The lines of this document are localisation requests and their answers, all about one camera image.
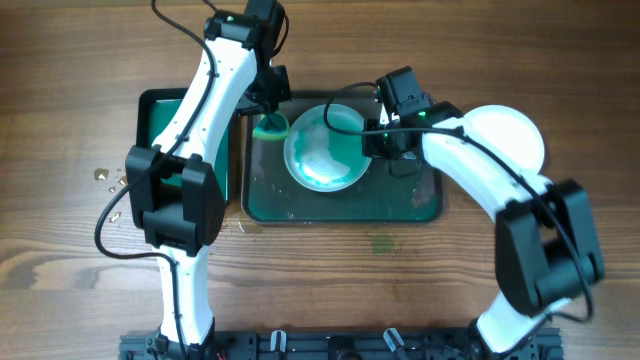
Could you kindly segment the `green yellow sponge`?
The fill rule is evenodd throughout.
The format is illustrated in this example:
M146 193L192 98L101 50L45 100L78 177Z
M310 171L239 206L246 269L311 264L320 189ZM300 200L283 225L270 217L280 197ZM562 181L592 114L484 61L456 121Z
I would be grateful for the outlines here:
M290 123L285 115L276 111L262 115L252 131L254 139L264 141L279 141L288 137Z

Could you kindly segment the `white plate top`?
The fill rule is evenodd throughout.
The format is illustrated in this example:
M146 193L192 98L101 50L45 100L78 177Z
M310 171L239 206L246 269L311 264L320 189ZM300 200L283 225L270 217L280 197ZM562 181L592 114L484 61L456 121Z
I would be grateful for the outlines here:
M364 117L356 110L333 104L301 114L290 128L283 147L285 166L301 186L316 192L337 192L355 184L371 159L362 154L359 137L331 130L324 121L349 132L360 132Z

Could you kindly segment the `white plate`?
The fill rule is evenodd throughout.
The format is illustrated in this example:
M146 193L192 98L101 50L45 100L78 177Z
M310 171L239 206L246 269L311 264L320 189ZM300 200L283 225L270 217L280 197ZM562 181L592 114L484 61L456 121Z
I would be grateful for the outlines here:
M356 110L333 104L301 114L290 128L283 147L285 166L301 186L316 192L337 192L355 184L371 159L362 154L359 137L331 130L324 121L349 132L360 132L364 117Z
M504 105L484 105L465 115L474 131L520 168L539 173L545 144L536 125L520 111Z

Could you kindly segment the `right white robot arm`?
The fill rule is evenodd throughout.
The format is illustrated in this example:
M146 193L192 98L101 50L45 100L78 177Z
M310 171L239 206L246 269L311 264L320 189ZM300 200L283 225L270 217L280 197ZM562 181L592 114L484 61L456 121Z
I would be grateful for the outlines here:
M362 127L367 155L412 151L454 180L495 225L495 278L499 292L470 326L471 359L505 359L524 348L578 296L585 320L594 315L591 288L605 265L590 200L569 179L541 173L542 135L521 112L486 105L467 113L449 102L400 113L384 107Z

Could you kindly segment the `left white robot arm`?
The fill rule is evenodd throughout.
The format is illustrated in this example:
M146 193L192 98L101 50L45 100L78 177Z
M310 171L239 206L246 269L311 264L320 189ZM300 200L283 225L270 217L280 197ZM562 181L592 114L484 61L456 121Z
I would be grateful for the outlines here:
M136 145L127 155L134 224L161 273L163 319L151 355L210 354L215 317L206 257L226 207L214 164L235 114L273 113L289 99L285 67L271 64L288 27L280 5L209 18L199 65L178 110L151 144Z

